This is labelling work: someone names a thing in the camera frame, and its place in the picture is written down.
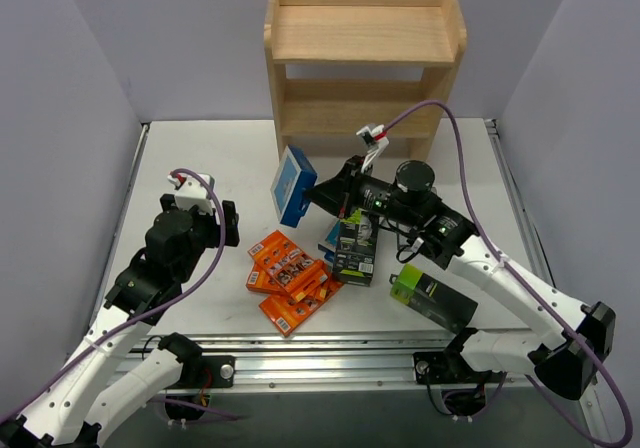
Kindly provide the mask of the wooden three-tier shelf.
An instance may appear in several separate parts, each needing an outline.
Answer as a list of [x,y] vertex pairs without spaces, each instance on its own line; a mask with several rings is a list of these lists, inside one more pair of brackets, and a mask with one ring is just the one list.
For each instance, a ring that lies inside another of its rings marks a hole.
[[[458,0],[268,0],[264,52],[279,149],[295,137],[348,136],[370,122],[392,124],[408,154],[426,158],[468,42]],[[417,81],[301,78],[290,65],[414,67]],[[400,112],[438,104],[407,121]]]

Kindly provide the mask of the orange razor pack top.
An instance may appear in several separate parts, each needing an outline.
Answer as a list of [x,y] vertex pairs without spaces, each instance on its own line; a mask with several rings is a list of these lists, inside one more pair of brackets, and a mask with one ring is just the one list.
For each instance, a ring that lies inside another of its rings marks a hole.
[[278,230],[253,245],[248,254],[294,302],[302,301],[328,280],[324,263],[311,258]]

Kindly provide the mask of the orange razor pack left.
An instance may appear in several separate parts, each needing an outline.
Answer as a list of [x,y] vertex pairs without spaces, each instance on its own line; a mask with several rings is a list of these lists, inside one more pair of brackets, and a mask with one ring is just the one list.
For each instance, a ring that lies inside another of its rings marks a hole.
[[255,293],[266,295],[280,294],[280,286],[258,264],[254,264],[249,273],[246,288]]

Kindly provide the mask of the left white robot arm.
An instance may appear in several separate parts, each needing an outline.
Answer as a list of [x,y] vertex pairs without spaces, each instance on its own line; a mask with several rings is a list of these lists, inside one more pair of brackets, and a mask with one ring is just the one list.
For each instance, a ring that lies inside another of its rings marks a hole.
[[233,202],[202,196],[185,203],[165,194],[162,210],[98,311],[93,325],[37,397],[1,421],[6,447],[101,447],[111,433],[160,390],[190,387],[205,370],[200,346],[171,333],[132,371],[110,381],[136,343],[183,297],[183,284],[208,249],[235,247]]

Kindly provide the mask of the black green gillette box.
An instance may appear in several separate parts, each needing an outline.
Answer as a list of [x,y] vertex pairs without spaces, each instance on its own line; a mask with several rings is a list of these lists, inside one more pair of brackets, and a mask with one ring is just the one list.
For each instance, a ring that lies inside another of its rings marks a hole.
[[332,267],[333,277],[340,283],[368,287],[374,275],[379,222],[363,210],[342,219]]
[[410,264],[389,281],[393,299],[454,334],[469,325],[478,307],[473,299]]

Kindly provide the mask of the blue Harry's razor box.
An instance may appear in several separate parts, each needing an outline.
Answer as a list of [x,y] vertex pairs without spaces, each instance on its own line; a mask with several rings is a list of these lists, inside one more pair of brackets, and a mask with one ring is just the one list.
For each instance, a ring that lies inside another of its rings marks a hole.
[[317,172],[299,147],[288,145],[271,185],[271,196],[279,223],[296,228],[310,201],[305,192],[314,187]]
[[333,220],[323,237],[317,244],[318,249],[322,252],[323,260],[332,267],[335,261],[335,253],[338,245],[338,237],[340,234],[341,220]]

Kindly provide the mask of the orange razor pack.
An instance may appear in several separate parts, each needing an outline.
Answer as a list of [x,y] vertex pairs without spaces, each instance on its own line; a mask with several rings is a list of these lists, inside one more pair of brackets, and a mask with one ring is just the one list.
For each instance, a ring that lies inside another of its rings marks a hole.
[[302,301],[328,280],[324,263],[311,258],[278,230],[253,245],[248,254],[294,302]]
[[294,302],[284,296],[271,295],[259,304],[259,308],[283,337],[289,337],[300,325],[327,304],[343,286],[343,283],[330,280],[327,288],[321,288],[326,293],[323,300],[318,300],[314,295],[310,295],[302,301]]
[[246,288],[255,293],[266,295],[280,294],[280,286],[258,264],[254,264],[249,273]]

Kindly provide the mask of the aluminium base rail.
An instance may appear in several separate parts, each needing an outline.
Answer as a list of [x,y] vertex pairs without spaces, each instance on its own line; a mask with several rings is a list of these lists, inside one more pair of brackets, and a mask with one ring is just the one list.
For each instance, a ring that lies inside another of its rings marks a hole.
[[211,392],[304,393],[468,388],[483,376],[451,364],[437,333],[195,336]]

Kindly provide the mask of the orange razor pack front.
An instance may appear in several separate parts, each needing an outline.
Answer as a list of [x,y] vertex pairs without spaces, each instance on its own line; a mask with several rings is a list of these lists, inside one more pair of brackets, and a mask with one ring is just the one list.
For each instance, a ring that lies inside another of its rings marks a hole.
[[310,295],[302,301],[294,302],[284,296],[271,295],[259,304],[259,308],[283,337],[289,337],[300,325],[327,304],[343,286],[343,283],[330,280],[327,288],[321,288],[326,293],[323,300],[318,300],[314,295]]

